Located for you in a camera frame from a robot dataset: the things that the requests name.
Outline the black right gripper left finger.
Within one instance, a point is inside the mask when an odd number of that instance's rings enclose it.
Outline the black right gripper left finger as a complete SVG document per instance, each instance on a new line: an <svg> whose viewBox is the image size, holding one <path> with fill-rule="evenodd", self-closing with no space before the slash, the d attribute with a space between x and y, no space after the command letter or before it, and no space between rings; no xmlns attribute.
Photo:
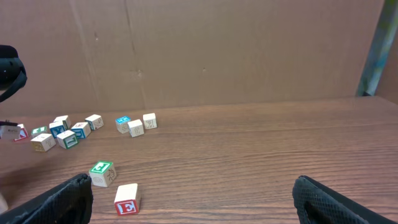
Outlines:
<svg viewBox="0 0 398 224"><path fill-rule="evenodd" d="M91 177L78 174L1 215L8 224L88 224L93 209Z"/></svg>

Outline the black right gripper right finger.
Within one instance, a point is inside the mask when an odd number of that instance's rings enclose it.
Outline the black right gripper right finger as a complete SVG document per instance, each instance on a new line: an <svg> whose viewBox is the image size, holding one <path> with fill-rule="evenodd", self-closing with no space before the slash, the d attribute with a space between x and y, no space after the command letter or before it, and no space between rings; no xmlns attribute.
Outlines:
<svg viewBox="0 0 398 224"><path fill-rule="evenodd" d="M397 224L305 175L292 196L300 224Z"/></svg>

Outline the red E wooden block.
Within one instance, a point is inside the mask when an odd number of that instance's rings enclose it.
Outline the red E wooden block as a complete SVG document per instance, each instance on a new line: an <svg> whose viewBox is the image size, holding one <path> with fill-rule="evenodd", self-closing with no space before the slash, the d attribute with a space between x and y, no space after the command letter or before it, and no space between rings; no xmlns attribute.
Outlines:
<svg viewBox="0 0 398 224"><path fill-rule="evenodd" d="M119 216L139 213L141 195L137 183L120 185L114 199L114 207Z"/></svg>

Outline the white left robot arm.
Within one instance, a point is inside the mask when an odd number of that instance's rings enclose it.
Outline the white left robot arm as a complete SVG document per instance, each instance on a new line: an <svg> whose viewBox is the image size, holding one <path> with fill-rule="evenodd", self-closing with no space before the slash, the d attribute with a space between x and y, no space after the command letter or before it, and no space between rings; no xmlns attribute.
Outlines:
<svg viewBox="0 0 398 224"><path fill-rule="evenodd" d="M23 88L27 81L24 64L17 50L1 46L1 101ZM28 202L1 212L1 223L85 224L92 214L91 177L78 174Z"/></svg>

